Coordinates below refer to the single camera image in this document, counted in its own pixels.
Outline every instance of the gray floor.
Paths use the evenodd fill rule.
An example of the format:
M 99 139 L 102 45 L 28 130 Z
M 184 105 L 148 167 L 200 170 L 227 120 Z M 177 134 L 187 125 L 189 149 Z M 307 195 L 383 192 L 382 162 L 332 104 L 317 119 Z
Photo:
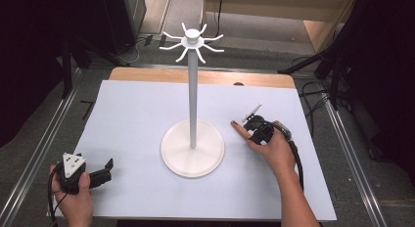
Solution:
M 171 52 L 165 52 L 159 50 L 158 45 L 159 41 L 154 40 L 149 46 L 139 46 L 140 58 L 132 66 L 186 65 L 185 62 L 179 64 L 175 62 L 182 52 L 181 49 L 178 48 Z M 220 54 L 220 56 L 204 50 L 203 55 L 207 65 L 201 66 L 244 69 L 255 72 L 274 72 L 276 69 L 290 67 L 292 60 L 309 54 L 309 50 L 306 51 L 306 49 L 302 53 L 296 51 L 289 52 L 287 49 L 278 51 L 269 49 L 259 50 L 258 48 L 247 49 L 247 47 L 241 49 L 241 46 L 238 45 L 238 42 L 228 45 L 238 48 L 226 47 L 225 53 Z M 297 45 L 293 50 L 297 50 L 300 47 L 300 45 Z M 136 57 L 136 51 L 131 49 L 123 57 L 133 60 Z M 78 82 L 79 88 L 68 113 L 50 145 L 49 152 L 41 163 L 38 172 L 35 173 L 33 183 L 25 195 L 25 199 L 17 212 L 12 226 L 36 227 L 48 226 L 50 223 L 49 218 L 46 217 L 46 184 L 49 166 L 61 159 L 63 152 L 73 152 L 86 123 L 86 119 L 82 118 L 87 112 L 88 105 L 81 103 L 81 101 L 96 100 L 101 81 L 109 77 L 114 67 L 108 61 L 94 54 L 91 54 L 91 58 L 93 59 L 93 66 L 91 69 L 83 70 L 84 77 Z M 312 77 L 312 72 L 315 70 L 316 65 L 318 64 L 304 68 L 299 73 L 294 74 L 295 83 L 299 91 L 306 82 L 315 80 Z M 318 90 L 316 85 L 311 85 L 306 89 L 307 92 L 315 90 Z M 11 143 L 0 148 L 1 206 L 6 204 L 11 191 L 23 173 L 38 142 L 41 140 L 43 132 L 46 130 L 49 121 L 61 102 L 62 91 L 63 86 L 60 84 L 49 94 L 43 104 L 26 122 L 18 136 Z M 321 95 L 309 97 L 311 105 L 315 104 L 319 99 L 321 99 Z M 308 110 L 305 107 L 305 103 L 302 103 L 304 113 L 307 113 Z M 370 159 L 367 145 L 362 138 L 353 115 L 343 108 L 340 108 L 340 114 L 388 225 L 415 226 L 415 188 L 410 184 L 407 174 L 394 163 L 379 163 Z M 318 110 L 314 115 L 314 120 L 313 142 L 338 216 L 337 221 L 324 223 L 324 226 L 372 226 L 327 111 L 324 108 Z M 62 226 L 66 225 L 64 220 L 61 220 L 60 223 L 62 223 Z M 189 222 L 187 224 L 187 226 L 209 225 L 213 224 L 208 222 Z M 93 226 L 116 226 L 116 221 L 95 218 Z

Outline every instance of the human arm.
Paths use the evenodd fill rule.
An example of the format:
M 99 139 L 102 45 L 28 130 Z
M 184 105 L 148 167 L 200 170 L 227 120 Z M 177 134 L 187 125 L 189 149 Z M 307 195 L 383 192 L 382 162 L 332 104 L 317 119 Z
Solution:
M 320 226 L 300 186 L 295 172 L 296 162 L 284 135 L 274 128 L 274 135 L 266 145 L 248 140 L 274 172 L 281 193 L 281 224 L 287 226 Z
M 50 172 L 53 171 L 55 165 L 50 167 Z M 77 195 L 66 195 L 62 192 L 61 185 L 58 181 L 58 175 L 55 173 L 52 180 L 52 192 L 55 194 L 55 199 L 59 202 L 59 209 L 68 221 L 69 227 L 89 227 L 92 223 L 92 214 L 94 211 L 94 204 L 89 192 L 89 185 L 91 183 L 89 174 L 83 172 L 79 178 L 78 186 L 79 193 Z

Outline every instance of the human hand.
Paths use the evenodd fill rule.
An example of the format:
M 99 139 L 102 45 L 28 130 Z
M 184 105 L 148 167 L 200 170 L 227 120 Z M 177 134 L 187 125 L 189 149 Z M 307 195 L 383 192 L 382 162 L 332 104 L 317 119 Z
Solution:
M 248 140 L 247 143 L 263 157 L 277 178 L 295 172 L 296 161 L 290 145 L 278 129 L 274 128 L 274 135 L 266 145 L 258 145 L 252 140 Z
M 51 165 L 50 173 L 56 165 Z M 92 202 L 91 193 L 89 192 L 89 185 L 91 183 L 89 174 L 83 172 L 79 178 L 78 186 L 79 193 L 77 195 L 70 195 L 64 198 L 66 193 L 61 190 L 61 185 L 58 180 L 58 175 L 55 173 L 52 180 L 52 192 L 55 194 L 57 203 L 64 199 L 59 204 L 59 209 L 68 221 L 69 227 L 87 227 L 92 223 L 92 214 L 94 212 L 94 203 Z

